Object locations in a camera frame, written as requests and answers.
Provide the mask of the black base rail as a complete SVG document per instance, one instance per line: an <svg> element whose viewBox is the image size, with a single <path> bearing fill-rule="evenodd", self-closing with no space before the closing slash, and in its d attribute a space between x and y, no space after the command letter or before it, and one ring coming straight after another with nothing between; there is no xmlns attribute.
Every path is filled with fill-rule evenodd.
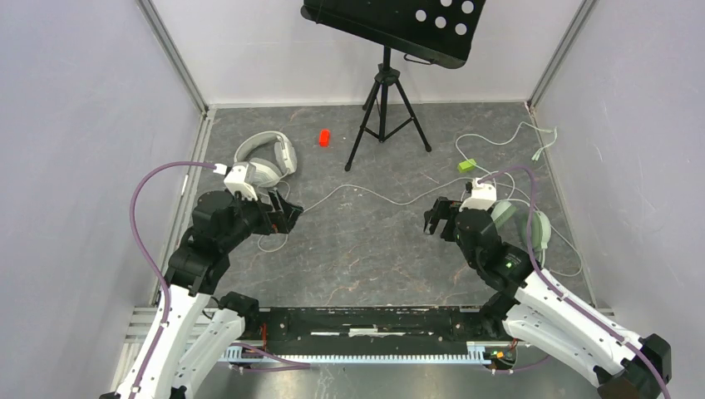
<svg viewBox="0 0 705 399"><path fill-rule="evenodd" d="M506 347L511 337L479 308L262 308L245 318L241 342L286 355L460 355L469 342Z"/></svg>

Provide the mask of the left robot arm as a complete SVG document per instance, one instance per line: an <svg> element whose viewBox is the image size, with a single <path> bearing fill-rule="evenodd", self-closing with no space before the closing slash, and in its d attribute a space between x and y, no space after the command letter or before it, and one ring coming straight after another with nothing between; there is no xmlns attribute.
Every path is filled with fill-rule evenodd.
<svg viewBox="0 0 705 399"><path fill-rule="evenodd" d="M192 398L226 348L261 328L256 299L230 292L206 330L187 342L229 268L230 253L250 236L288 234L303 212L279 192L269 203L228 191L201 195L192 225L170 256L155 319L135 362L109 398Z"/></svg>

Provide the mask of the red small block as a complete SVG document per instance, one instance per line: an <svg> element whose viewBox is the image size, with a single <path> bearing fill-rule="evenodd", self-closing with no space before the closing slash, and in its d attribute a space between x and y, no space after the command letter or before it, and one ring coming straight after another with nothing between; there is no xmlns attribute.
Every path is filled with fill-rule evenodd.
<svg viewBox="0 0 705 399"><path fill-rule="evenodd" d="M321 147L329 147L330 143L330 130L329 129L321 129L318 137L318 144Z"/></svg>

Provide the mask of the black music stand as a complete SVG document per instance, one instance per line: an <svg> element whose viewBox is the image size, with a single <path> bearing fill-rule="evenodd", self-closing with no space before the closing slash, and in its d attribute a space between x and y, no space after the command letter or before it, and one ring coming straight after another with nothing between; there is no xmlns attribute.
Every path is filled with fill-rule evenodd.
<svg viewBox="0 0 705 399"><path fill-rule="evenodd" d="M384 143L398 131L413 124L426 151L431 145L400 81L401 73L392 67L392 52L402 53L408 62L439 66L449 70L463 67L471 53L485 0L467 1L305 1L300 12L316 24L382 46L372 88L362 105L365 114L344 166L350 170L366 134ZM387 128L387 105L391 88L396 88L408 118L396 128Z"/></svg>

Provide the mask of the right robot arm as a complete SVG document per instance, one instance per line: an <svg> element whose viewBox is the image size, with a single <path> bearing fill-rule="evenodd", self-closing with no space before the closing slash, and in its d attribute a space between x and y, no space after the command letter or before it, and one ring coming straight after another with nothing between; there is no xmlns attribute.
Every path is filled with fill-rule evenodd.
<svg viewBox="0 0 705 399"><path fill-rule="evenodd" d="M458 246L468 266L496 293L481 308L481 331L508 335L571 368L602 398L668 398L671 346L641 337L573 295L532 255L499 235L491 212L440 197L424 214L433 234Z"/></svg>

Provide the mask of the green small block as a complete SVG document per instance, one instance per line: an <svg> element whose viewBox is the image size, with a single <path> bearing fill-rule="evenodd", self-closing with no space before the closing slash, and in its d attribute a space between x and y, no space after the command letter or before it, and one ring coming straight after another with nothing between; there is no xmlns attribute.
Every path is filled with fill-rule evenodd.
<svg viewBox="0 0 705 399"><path fill-rule="evenodd" d="M474 159L467 159L459 162L456 168L459 173L467 173L474 170L476 167L477 163Z"/></svg>

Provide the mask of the green headphones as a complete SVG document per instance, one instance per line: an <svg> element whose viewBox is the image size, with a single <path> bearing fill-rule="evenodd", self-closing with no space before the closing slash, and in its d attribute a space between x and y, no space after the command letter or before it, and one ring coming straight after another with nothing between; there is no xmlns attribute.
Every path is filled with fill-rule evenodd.
<svg viewBox="0 0 705 399"><path fill-rule="evenodd" d="M511 199L504 199L493 206L491 218L498 229L507 222L513 222L520 235L521 243L523 245L530 244L535 257L541 264L545 260L545 253L552 235L551 222L544 212L534 210L531 215L530 234L527 234L528 213L527 209L519 209Z"/></svg>

